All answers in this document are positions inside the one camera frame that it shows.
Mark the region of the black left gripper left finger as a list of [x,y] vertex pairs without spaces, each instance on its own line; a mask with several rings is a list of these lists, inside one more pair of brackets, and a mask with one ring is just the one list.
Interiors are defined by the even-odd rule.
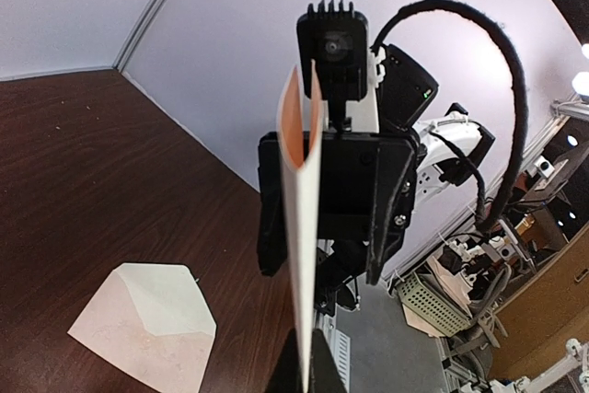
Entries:
[[264,392],[301,393],[302,391],[296,331],[291,329]]

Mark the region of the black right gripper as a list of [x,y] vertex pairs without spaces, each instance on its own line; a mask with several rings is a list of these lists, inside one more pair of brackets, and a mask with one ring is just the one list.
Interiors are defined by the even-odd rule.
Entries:
[[[368,241],[366,282],[378,283],[387,260],[402,246],[415,204],[417,134],[324,133],[318,238]],[[276,132],[258,146],[261,210],[258,264],[273,276],[286,261],[282,172]]]

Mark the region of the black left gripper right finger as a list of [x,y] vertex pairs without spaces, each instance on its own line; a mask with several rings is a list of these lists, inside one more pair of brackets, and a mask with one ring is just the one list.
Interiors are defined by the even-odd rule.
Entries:
[[313,329],[308,391],[311,393],[345,393],[345,386],[320,329]]

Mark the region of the cream spare paper sheet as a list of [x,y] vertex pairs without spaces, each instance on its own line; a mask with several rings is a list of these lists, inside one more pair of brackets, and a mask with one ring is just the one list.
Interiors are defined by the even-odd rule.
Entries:
[[294,302],[301,387],[309,390],[324,106],[311,70],[308,150],[304,150],[303,108],[298,69],[284,85],[277,114],[286,244]]

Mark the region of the cream envelope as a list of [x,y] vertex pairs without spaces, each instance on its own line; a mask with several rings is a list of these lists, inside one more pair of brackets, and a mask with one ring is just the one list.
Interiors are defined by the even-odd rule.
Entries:
[[126,262],[110,272],[68,334],[157,392],[197,392],[216,322],[187,266]]

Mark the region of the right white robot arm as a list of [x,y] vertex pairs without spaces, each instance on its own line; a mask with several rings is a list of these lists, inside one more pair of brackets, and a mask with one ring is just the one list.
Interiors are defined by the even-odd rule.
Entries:
[[257,253],[266,276],[289,267],[302,328],[350,280],[377,283],[414,207],[475,174],[494,138],[460,108],[423,120],[437,83],[393,45],[330,31],[299,54],[258,145]]

